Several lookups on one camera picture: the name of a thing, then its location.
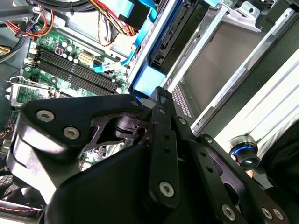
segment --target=capacitor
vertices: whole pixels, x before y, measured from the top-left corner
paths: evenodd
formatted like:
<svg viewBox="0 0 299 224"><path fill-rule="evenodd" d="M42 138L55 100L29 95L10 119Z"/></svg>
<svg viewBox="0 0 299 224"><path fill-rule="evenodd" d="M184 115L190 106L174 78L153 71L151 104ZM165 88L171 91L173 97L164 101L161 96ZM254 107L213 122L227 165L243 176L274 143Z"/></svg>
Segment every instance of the capacitor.
<svg viewBox="0 0 299 224"><path fill-rule="evenodd" d="M66 41L63 41L63 42L61 43L61 46L62 46L63 48L66 48L66 47L67 47L67 42L66 42Z"/></svg>
<svg viewBox="0 0 299 224"><path fill-rule="evenodd" d="M79 60L78 60L77 58L75 58L75 59L73 60L73 62L74 62L75 64L78 64L78 63L79 63Z"/></svg>
<svg viewBox="0 0 299 224"><path fill-rule="evenodd" d="M66 50L67 50L68 52L72 52L72 51L73 51L73 47L72 47L72 46L67 46Z"/></svg>
<svg viewBox="0 0 299 224"><path fill-rule="evenodd" d="M67 59L71 62L73 60L72 56L68 56Z"/></svg>

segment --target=red wire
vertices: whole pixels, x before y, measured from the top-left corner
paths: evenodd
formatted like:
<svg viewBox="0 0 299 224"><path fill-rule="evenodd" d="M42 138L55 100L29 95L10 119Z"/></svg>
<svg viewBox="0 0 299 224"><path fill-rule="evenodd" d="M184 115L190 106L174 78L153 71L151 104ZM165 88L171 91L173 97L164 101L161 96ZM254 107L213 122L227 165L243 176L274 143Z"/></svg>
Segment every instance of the red wire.
<svg viewBox="0 0 299 224"><path fill-rule="evenodd" d="M30 212L30 211L35 211L34 209L29 209L29 210L22 210L22 209L10 209L10 208L5 208L5 207L1 207L0 209L4 209L4 210L8 210L8 211L17 211L17 212Z"/></svg>
<svg viewBox="0 0 299 224"><path fill-rule="evenodd" d="M51 31L51 29L53 28L53 25L54 25L54 11L51 10L51 24L50 24L50 27L48 28L48 30L47 30L45 33L40 34L40 33L43 32L43 31L45 30L45 28L47 27L47 21L46 21L46 17L45 17L45 15L43 15L43 18L44 18L45 23L44 23L44 26L43 26L43 28L42 28L41 31L39 31L38 33L35 33L35 34L30 33L30 32L25 32L26 35L24 35L24 36L33 36L33 37L42 37L42 36L46 36L46 35ZM6 24L10 29L12 29L15 33L19 32L19 30L20 30L20 28L19 28L17 25L13 24L13 23L10 22L10 21L5 22L5 24Z"/></svg>

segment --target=wire bundle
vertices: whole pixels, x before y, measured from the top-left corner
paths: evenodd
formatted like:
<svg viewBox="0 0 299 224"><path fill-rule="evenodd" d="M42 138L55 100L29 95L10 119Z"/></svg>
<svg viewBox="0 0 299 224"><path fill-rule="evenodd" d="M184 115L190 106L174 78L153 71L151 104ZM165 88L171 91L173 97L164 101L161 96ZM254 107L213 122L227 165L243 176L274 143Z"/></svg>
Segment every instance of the wire bundle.
<svg viewBox="0 0 299 224"><path fill-rule="evenodd" d="M0 140L4 139L9 133L13 132L13 130L13 124L9 123L8 126L0 133Z"/></svg>
<svg viewBox="0 0 299 224"><path fill-rule="evenodd" d="M76 2L62 2L57 0L27 0L30 5L39 5L44 8L64 12L94 12L94 7L86 0L79 0Z"/></svg>
<svg viewBox="0 0 299 224"><path fill-rule="evenodd" d="M1 55L7 55L9 52L11 52L11 47L0 45L0 52Z"/></svg>
<svg viewBox="0 0 299 224"><path fill-rule="evenodd" d="M136 35L134 28L120 21L117 18L116 14L105 4L103 4L99 0L87 0L87 1L90 2L90 4L92 4L109 21L109 23L115 27L115 29L120 34L127 35L127 36Z"/></svg>
<svg viewBox="0 0 299 224"><path fill-rule="evenodd" d="M42 37L42 36L46 36L51 31L51 29L53 28L53 25L54 25L54 12L53 12L53 10L51 10L51 24L50 24L50 26L49 26L49 28L48 28L47 31L45 31L45 30L47 29L47 25L48 24L47 24L47 19L46 19L46 16L45 16L44 13L42 13L42 17L43 17L43 20L44 20L43 28L40 31L38 31L37 33L31 33L29 31L26 31L23 36L31 36L31 37ZM10 22L10 21L5 22L5 24L15 34L17 34L20 31L20 28L17 25L15 25L12 22Z"/></svg>
<svg viewBox="0 0 299 224"><path fill-rule="evenodd" d="M28 22L26 24L26 28L25 30L28 32L32 29L34 22L37 22L39 18L39 14L36 14L32 17L32 21ZM26 41L26 36L21 36L19 41L16 43L16 45L11 48L11 51L3 56L0 56L0 63L6 61L7 59L9 59L10 57L12 57L13 55L15 55L24 45L25 41Z"/></svg>

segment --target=yellow wire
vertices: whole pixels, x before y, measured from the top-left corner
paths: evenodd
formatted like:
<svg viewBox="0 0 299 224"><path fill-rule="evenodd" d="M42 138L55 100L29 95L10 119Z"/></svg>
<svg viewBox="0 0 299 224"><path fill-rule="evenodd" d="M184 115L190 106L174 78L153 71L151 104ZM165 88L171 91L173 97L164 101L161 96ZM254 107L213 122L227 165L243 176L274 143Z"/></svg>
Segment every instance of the yellow wire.
<svg viewBox="0 0 299 224"><path fill-rule="evenodd" d="M96 8L114 25L114 27L117 29L118 32L120 32L121 34L125 34L122 30L120 30L117 25L115 24L115 22L110 18L110 16L104 11L102 10L93 0L89 0L94 6L96 6Z"/></svg>
<svg viewBox="0 0 299 224"><path fill-rule="evenodd" d="M4 55L6 55L10 52L10 49L0 45L0 52L3 52Z"/></svg>

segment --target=motherboard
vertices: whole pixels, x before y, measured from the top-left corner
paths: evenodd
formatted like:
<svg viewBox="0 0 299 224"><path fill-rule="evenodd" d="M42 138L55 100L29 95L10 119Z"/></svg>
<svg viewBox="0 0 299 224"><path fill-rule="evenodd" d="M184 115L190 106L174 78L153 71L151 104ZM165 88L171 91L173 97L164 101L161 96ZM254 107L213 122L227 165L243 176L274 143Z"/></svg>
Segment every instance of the motherboard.
<svg viewBox="0 0 299 224"><path fill-rule="evenodd" d="M18 88L16 102L125 93L126 68L95 73L93 66L114 61L91 52L55 30L33 39L21 76L11 80Z"/></svg>

